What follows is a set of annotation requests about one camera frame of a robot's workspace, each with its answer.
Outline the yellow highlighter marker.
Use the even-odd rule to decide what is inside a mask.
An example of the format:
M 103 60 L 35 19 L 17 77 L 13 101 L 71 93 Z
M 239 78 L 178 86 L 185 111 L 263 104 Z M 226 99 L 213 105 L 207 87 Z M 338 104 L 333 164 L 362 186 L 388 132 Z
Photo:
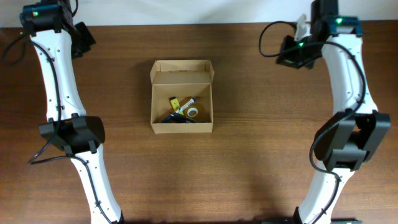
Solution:
M 176 97 L 173 96 L 170 98 L 170 104 L 174 111 L 177 111 L 180 109 L 180 103 Z

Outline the brown cardboard box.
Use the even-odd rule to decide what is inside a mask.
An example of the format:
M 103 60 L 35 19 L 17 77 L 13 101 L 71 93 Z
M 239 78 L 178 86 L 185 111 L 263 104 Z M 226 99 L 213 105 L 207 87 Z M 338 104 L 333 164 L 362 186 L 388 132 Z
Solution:
M 210 60 L 156 60 L 150 71 L 152 84 L 150 124 L 156 134 L 210 133 L 213 131 L 212 83 L 215 71 Z M 176 97 L 183 106 L 191 98 L 196 102 L 189 106 L 198 109 L 195 123 L 178 123 L 162 120 L 174 113 L 170 98 Z

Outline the blue whiteboard marker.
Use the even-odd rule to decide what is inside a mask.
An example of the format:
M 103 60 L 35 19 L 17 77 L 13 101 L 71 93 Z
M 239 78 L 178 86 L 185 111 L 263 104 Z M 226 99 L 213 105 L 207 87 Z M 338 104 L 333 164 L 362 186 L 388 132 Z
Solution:
M 194 104 L 194 102 L 196 102 L 195 98 L 191 98 L 187 103 L 185 103 L 183 106 L 177 108 L 174 112 L 175 113 L 179 113 L 179 114 L 183 114 L 183 111 L 185 109 L 187 109 L 189 106 L 191 106 L 192 104 Z

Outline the black ballpoint pen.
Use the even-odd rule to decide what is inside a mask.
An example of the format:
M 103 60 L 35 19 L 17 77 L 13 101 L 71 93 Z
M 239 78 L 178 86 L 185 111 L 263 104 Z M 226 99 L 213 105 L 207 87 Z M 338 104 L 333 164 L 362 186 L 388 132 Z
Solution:
M 178 123 L 195 123 L 194 119 L 181 115 L 180 113 L 171 113 L 170 118 Z

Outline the yellow tape roll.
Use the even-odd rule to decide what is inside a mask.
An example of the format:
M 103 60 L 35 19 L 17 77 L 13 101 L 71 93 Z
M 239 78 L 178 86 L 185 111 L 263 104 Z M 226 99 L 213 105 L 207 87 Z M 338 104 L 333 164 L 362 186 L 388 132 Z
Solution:
M 186 114 L 189 118 L 194 118 L 198 115 L 198 109 L 196 107 L 188 108 Z

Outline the black whiteboard marker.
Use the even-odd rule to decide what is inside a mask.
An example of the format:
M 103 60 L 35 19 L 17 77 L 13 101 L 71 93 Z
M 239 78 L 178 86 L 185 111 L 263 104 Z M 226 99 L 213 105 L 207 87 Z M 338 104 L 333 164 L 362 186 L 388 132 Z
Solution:
M 162 120 L 162 123 L 168 123 L 172 120 L 172 116 L 168 116 L 165 119 Z

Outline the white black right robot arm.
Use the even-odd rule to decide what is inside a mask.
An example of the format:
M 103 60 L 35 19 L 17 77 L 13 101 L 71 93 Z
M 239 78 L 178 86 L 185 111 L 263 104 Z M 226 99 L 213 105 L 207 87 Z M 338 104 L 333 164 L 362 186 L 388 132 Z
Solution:
M 343 187 L 369 161 L 391 127 L 370 94 L 362 60 L 363 30 L 357 17 L 341 16 L 338 1 L 315 0 L 310 23 L 294 22 L 276 62 L 313 68 L 326 62 L 333 95 L 333 116 L 317 131 L 310 149 L 315 175 L 308 194 L 295 209 L 295 223 L 331 223 Z

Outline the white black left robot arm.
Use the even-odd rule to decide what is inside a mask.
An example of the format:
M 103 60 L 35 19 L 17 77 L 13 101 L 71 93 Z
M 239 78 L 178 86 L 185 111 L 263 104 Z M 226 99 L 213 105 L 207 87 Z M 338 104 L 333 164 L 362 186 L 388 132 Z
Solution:
M 39 58 L 47 97 L 47 121 L 39 126 L 45 146 L 63 152 L 54 161 L 75 166 L 88 201 L 92 223 L 124 223 L 123 212 L 104 164 L 101 118 L 88 116 L 78 93 L 72 61 L 90 51 L 95 39 L 84 22 L 75 24 L 69 1 L 40 1 L 20 14 Z

